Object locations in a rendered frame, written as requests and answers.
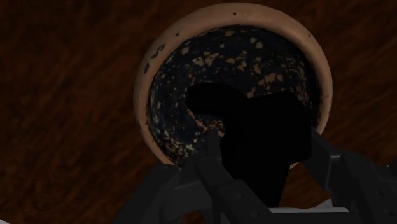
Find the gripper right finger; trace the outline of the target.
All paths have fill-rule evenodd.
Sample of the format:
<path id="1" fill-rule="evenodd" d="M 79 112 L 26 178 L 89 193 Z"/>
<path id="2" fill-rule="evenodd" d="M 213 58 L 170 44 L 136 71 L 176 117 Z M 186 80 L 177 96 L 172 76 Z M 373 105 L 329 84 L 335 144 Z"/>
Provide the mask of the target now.
<path id="1" fill-rule="evenodd" d="M 324 190 L 332 191 L 335 206 L 356 213 L 361 224 L 397 224 L 397 177 L 387 167 L 336 149 L 315 129 L 311 147 L 304 166 Z"/>

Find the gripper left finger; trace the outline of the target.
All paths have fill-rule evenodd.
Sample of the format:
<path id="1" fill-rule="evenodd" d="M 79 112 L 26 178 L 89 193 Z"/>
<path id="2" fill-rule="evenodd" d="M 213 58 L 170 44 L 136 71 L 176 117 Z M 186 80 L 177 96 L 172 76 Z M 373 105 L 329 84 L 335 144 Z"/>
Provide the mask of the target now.
<path id="1" fill-rule="evenodd" d="M 200 211 L 205 224 L 274 224 L 269 208 L 220 162 L 219 136 L 207 135 L 207 149 L 192 155 L 183 169 L 155 166 L 111 224 L 181 224 Z"/>

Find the black irregular shaped object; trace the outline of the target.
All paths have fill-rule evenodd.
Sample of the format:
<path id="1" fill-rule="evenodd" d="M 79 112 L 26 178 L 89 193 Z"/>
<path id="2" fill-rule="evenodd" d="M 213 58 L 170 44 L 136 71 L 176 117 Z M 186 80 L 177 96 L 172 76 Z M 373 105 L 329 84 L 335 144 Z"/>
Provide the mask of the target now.
<path id="1" fill-rule="evenodd" d="M 188 88 L 186 106 L 194 115 L 221 119 L 223 166 L 267 207 L 278 207 L 290 166 L 312 155 L 310 115 L 297 96 L 248 98 L 228 85 L 201 83 Z"/>

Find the tan bowl with dark speckled inside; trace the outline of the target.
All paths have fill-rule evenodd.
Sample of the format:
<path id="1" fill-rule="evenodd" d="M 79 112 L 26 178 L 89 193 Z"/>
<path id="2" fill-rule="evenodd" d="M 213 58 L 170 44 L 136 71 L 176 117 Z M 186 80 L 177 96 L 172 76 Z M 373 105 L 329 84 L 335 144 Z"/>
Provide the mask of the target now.
<path id="1" fill-rule="evenodd" d="M 151 45 L 134 86 L 134 113 L 144 142 L 165 164 L 183 166 L 205 133 L 224 134 L 217 118 L 194 115 L 188 87 L 220 82 L 246 97 L 290 91 L 326 127 L 333 82 L 315 37 L 289 15 L 253 3 L 221 3 L 179 19 Z"/>

